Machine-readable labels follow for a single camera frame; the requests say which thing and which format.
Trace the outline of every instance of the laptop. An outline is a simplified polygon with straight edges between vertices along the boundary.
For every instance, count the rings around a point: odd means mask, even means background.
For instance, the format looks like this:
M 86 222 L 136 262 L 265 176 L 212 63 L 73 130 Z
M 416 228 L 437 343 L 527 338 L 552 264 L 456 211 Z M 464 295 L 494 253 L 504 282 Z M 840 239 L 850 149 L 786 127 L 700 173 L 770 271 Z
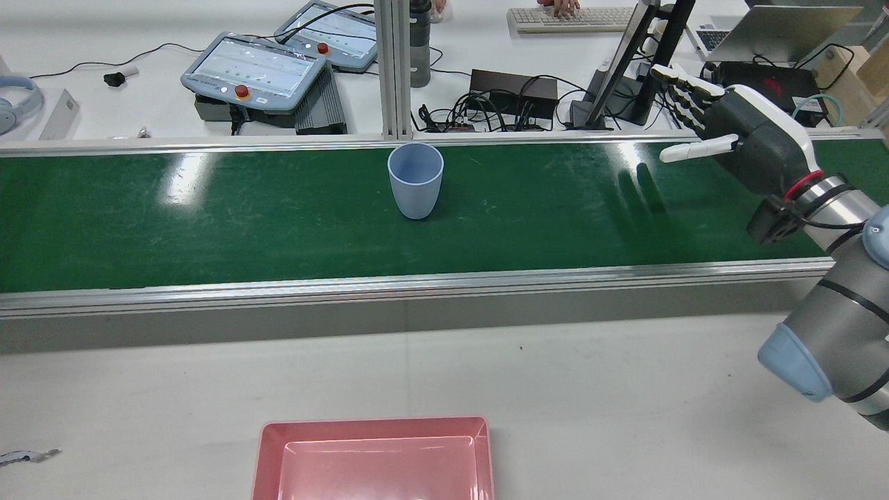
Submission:
M 861 12 L 861 7 L 756 5 L 743 16 L 692 12 L 685 31 L 707 61 L 797 62 Z

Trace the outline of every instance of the green conveyor belt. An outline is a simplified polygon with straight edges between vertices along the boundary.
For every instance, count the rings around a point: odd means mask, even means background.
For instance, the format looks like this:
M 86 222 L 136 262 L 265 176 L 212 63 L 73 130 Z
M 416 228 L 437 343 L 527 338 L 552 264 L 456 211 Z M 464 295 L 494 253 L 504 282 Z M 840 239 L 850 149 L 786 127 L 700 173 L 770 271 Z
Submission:
M 723 262 L 757 246 L 759 197 L 667 143 L 441 148 L 435 211 L 405 219 L 390 149 L 0 158 L 0 293 Z M 818 141 L 821 166 L 889 203 L 881 141 Z

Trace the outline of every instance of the pink tray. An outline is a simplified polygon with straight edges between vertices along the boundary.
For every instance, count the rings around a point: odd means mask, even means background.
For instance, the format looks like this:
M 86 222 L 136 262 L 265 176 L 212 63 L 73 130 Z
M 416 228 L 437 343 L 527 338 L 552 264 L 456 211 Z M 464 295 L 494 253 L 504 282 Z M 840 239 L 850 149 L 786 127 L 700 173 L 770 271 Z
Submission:
M 481 416 L 274 422 L 253 500 L 493 500 Z

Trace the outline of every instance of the white desk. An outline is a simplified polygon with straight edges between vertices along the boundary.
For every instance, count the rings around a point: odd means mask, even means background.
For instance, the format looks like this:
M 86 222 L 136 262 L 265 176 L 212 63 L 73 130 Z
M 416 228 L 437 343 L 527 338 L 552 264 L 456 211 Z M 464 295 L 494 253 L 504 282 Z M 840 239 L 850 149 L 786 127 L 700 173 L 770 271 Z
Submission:
M 480 414 L 500 500 L 885 500 L 885 434 L 757 364 L 783 317 L 0 357 L 0 451 L 62 450 L 0 492 L 245 499 L 267 421 Z
M 633 4 L 633 0 L 588 0 L 589 6 Z M 620 33 L 518 36 L 509 32 L 509 7 L 533 5 L 533 0 L 451 0 L 448 17 L 432 27 L 432 45 L 444 51 L 441 69 L 473 68 L 537 75 L 551 74 L 586 86 L 599 62 L 613 54 Z M 699 2 L 746 8 L 742 0 Z M 164 42 L 203 49 L 222 31 L 271 34 L 299 7 L 271 0 L 245 4 L 217 2 L 109 2 L 83 0 L 12 0 L 0 19 L 0 50 L 12 71 L 27 75 L 53 73 L 86 60 L 122 62 Z M 227 123 L 206 123 L 194 110 L 194 94 L 179 82 L 196 55 L 168 47 L 135 61 L 140 74 L 119 88 L 108 87 L 102 75 L 108 67 L 81 67 L 61 77 L 42 78 L 40 85 L 67 88 L 80 102 L 79 123 L 72 139 L 133 136 L 142 126 L 158 138 L 226 136 Z M 683 38 L 676 60 L 690 70 L 701 61 Z M 379 134 L 381 130 L 379 79 L 372 75 L 336 75 L 349 131 Z M 412 92 L 412 108 L 450 108 L 469 89 L 469 78 L 434 73 L 432 82 Z M 560 92 L 572 90 L 560 84 Z M 570 98 L 560 107 L 565 118 Z M 668 128 L 668 121 L 655 128 Z M 243 135 L 292 135 L 292 130 L 247 124 Z

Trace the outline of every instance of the black box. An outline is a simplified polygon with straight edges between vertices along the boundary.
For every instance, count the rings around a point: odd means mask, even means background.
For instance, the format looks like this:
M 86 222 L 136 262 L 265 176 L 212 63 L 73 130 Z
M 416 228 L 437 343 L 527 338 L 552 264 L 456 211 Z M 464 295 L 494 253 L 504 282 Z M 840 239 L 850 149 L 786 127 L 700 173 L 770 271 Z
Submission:
M 488 99 L 491 100 L 496 110 L 504 115 L 518 116 L 525 103 L 530 102 L 532 106 L 526 111 L 530 117 L 553 119 L 553 113 L 556 112 L 558 105 L 557 81 L 552 78 L 537 78 L 528 83 L 531 79 L 532 77 L 525 75 L 473 69 L 469 90 L 489 93 L 486 95 Z M 518 101 L 519 93 L 522 94 L 521 103 Z M 488 106 L 484 108 L 482 106 L 483 103 L 478 100 L 467 101 L 469 109 L 493 111 Z
M 812 71 L 808 69 L 781 68 L 752 62 L 723 62 L 713 73 L 713 83 L 727 87 L 746 85 L 763 94 L 788 115 L 793 113 L 803 99 L 821 93 Z M 821 99 L 810 101 L 819 111 L 801 109 L 797 122 L 803 126 L 816 126 L 827 110 Z

